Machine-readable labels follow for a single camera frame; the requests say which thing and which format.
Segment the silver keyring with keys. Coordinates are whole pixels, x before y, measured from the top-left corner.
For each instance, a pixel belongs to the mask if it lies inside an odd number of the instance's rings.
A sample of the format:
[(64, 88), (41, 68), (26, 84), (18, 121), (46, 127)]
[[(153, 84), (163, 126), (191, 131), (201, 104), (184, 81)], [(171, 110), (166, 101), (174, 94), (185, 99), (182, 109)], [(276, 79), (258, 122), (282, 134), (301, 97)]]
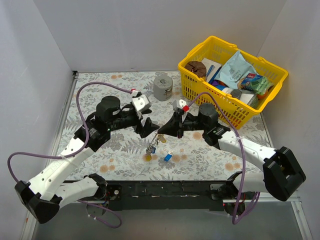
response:
[(166, 139), (163, 134), (156, 134), (150, 143), (148, 144), (146, 151), (145, 151), (145, 160), (147, 162), (151, 161), (152, 159), (152, 154), (155, 154), (156, 149), (159, 145), (159, 143), (166, 143)]

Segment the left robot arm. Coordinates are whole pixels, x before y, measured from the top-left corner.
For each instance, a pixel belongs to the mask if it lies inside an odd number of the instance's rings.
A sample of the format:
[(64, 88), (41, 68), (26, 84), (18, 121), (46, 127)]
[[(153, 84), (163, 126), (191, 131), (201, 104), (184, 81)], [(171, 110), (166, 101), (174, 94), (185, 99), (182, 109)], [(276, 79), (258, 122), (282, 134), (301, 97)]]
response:
[(22, 204), (41, 223), (50, 221), (64, 206), (87, 197), (103, 200), (108, 194), (108, 183), (100, 175), (92, 173), (80, 181), (63, 185), (66, 178), (87, 158), (91, 157), (111, 138), (111, 132), (132, 127), (141, 138), (146, 138), (159, 128), (143, 115), (150, 114), (151, 102), (146, 95), (133, 97), (131, 103), (120, 106), (120, 99), (106, 96), (90, 114), (86, 125), (74, 134), (62, 158), (51, 162), (38, 175), (14, 187)]

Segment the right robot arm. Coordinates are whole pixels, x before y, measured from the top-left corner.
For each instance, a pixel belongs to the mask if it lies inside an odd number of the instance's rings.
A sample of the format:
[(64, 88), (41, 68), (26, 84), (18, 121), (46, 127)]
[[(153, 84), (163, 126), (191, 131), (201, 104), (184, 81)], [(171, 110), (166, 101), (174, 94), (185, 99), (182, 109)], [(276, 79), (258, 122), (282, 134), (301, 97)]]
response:
[(196, 116), (175, 108), (170, 120), (158, 133), (181, 138), (185, 131), (202, 130), (205, 142), (218, 150), (232, 153), (257, 168), (260, 172), (239, 171), (212, 193), (220, 198), (237, 199), (246, 192), (269, 193), (285, 202), (306, 180), (294, 153), (287, 147), (275, 149), (236, 136), (230, 128), (218, 122), (219, 114), (210, 103), (203, 103)]

